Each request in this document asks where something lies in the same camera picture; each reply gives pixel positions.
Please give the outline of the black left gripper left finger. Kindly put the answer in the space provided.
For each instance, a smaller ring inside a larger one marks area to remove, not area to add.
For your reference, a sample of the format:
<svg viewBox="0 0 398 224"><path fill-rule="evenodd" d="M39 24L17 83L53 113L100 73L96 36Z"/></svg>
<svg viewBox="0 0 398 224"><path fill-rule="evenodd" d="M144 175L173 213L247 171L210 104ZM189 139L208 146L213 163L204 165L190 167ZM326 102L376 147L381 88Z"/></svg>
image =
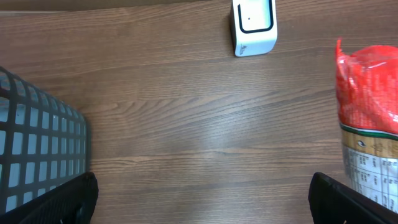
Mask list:
<svg viewBox="0 0 398 224"><path fill-rule="evenodd" d="M1 224L86 224L91 221L98 194L94 173L86 172L1 215Z"/></svg>

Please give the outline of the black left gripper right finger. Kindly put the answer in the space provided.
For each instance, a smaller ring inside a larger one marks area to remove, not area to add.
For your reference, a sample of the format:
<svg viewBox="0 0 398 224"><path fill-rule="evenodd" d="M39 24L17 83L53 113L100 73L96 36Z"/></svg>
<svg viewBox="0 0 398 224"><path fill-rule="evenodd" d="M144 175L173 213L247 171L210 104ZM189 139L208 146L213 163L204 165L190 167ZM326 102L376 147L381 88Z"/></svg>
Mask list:
<svg viewBox="0 0 398 224"><path fill-rule="evenodd" d="M315 224L397 224L397 214L357 191L316 172L308 191Z"/></svg>

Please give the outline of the orange noodle packet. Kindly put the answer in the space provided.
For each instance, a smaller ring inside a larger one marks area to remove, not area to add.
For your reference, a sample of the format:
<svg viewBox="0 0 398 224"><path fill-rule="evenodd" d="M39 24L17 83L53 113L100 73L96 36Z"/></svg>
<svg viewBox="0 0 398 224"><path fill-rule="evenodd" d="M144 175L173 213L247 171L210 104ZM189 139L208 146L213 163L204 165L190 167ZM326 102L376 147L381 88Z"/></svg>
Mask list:
<svg viewBox="0 0 398 224"><path fill-rule="evenodd" d="M349 185L397 212L397 48L335 48L335 89Z"/></svg>

